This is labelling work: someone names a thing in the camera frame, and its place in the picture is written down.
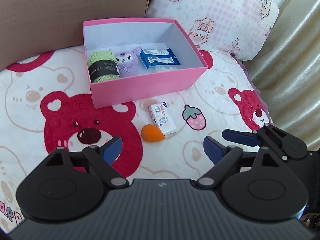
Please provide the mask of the orange makeup sponge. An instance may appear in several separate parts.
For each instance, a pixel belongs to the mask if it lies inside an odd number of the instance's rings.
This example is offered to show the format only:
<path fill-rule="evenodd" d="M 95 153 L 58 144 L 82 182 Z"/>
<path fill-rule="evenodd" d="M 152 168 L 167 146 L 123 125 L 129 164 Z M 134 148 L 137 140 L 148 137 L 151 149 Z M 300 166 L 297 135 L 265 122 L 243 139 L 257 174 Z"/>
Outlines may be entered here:
<path fill-rule="evenodd" d="M 162 131 L 157 126 L 152 124 L 143 126 L 140 135 L 146 142 L 159 142 L 165 139 Z"/>

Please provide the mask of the white tissue pack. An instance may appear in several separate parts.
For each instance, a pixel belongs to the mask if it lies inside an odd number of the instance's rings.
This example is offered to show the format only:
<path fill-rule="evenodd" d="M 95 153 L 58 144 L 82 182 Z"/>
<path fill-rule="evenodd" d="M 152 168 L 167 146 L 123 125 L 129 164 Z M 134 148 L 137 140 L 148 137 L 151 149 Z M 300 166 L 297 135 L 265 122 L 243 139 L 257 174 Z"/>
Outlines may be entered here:
<path fill-rule="evenodd" d="M 169 135 L 176 132 L 176 125 L 165 101 L 150 105 L 149 112 L 153 123 L 164 135 Z"/>

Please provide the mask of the brown embroidered pillow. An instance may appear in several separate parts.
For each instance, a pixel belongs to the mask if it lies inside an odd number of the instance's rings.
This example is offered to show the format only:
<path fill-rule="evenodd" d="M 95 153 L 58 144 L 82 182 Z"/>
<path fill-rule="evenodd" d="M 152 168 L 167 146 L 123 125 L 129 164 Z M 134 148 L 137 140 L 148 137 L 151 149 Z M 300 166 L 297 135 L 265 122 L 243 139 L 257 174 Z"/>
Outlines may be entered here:
<path fill-rule="evenodd" d="M 48 53 L 83 43 L 83 23 L 143 17 L 149 0 L 1 0 L 1 69 L 37 57 L 23 67 L 45 63 Z"/>

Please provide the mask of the green yarn ball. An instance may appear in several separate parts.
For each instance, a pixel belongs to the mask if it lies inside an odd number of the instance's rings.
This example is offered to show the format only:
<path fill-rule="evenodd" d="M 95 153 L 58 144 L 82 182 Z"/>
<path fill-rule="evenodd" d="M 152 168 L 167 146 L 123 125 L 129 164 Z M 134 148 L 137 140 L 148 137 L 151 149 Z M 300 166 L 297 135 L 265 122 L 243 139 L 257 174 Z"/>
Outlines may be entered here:
<path fill-rule="evenodd" d="M 87 60 L 91 83 L 120 78 L 118 61 L 112 50 L 94 51 Z"/>

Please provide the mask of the pink cardboard box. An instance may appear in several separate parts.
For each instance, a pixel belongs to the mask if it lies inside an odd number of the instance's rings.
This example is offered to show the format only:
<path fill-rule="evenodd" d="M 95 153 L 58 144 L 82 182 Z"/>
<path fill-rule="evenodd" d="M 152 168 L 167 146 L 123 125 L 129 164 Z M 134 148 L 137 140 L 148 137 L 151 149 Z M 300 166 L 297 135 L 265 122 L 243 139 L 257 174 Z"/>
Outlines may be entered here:
<path fill-rule="evenodd" d="M 86 59 L 94 51 L 113 53 L 141 49 L 170 48 L 180 65 L 146 69 L 139 56 L 137 74 L 89 85 L 93 106 L 107 106 L 184 90 L 192 86 L 208 68 L 188 34 L 176 20 L 162 18 L 109 18 L 85 21 Z"/>

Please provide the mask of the purple plush toy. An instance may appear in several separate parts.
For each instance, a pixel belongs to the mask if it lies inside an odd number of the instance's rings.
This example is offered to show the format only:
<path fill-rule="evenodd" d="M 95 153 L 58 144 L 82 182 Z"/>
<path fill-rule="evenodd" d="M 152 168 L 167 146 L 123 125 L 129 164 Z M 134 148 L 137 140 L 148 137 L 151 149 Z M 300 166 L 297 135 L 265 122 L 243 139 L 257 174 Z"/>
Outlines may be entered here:
<path fill-rule="evenodd" d="M 116 53 L 115 57 L 121 78 L 131 77 L 137 74 L 140 52 L 141 48 L 137 47 L 129 51 Z"/>

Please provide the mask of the gold bed skirt fabric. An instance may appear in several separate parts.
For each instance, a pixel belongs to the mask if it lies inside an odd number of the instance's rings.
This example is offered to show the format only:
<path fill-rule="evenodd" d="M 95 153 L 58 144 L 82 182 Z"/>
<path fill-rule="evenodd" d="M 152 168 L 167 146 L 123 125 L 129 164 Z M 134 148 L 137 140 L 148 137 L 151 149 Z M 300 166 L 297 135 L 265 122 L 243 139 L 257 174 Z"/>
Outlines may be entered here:
<path fill-rule="evenodd" d="M 274 124 L 319 148 L 319 0 L 287 0 L 245 66 Z"/>

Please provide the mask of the red bear blanket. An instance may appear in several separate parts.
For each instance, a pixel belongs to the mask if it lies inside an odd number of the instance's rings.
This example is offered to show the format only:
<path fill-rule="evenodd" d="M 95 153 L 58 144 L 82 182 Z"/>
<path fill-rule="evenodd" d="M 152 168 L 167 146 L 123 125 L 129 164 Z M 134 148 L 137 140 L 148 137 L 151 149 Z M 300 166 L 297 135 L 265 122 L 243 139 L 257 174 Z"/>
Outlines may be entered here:
<path fill-rule="evenodd" d="M 206 136 L 223 142 L 225 129 L 249 132 L 271 121 L 238 59 L 201 54 L 208 69 L 188 89 L 100 109 L 93 107 L 82 46 L 49 52 L 31 70 L 22 68 L 37 57 L 1 71 L 1 229 L 23 221 L 16 189 L 57 147 L 79 151 L 119 136 L 123 150 L 113 167 L 128 180 L 197 179 L 212 166 L 202 146 Z M 163 101 L 176 132 L 146 142 L 141 129 L 155 125 L 149 106 Z"/>

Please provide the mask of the blue wipes packet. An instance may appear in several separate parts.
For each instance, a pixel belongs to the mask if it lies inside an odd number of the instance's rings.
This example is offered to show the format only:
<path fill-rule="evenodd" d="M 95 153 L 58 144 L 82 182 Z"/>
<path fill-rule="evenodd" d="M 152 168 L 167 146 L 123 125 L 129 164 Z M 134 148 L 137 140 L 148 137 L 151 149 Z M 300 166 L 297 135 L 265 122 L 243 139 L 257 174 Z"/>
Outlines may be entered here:
<path fill-rule="evenodd" d="M 180 65 L 179 60 L 170 48 L 165 49 L 141 49 L 140 59 L 146 69 L 157 66 Z"/>

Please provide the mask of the pink checkered pillow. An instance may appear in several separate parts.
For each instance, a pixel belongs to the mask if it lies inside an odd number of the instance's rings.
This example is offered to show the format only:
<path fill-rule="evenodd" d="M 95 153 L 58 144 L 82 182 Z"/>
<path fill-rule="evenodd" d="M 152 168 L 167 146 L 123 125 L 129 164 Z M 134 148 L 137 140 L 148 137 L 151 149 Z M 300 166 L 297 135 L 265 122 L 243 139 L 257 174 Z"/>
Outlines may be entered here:
<path fill-rule="evenodd" d="M 146 15 L 177 20 L 200 50 L 257 56 L 279 14 L 272 0 L 150 0 Z"/>

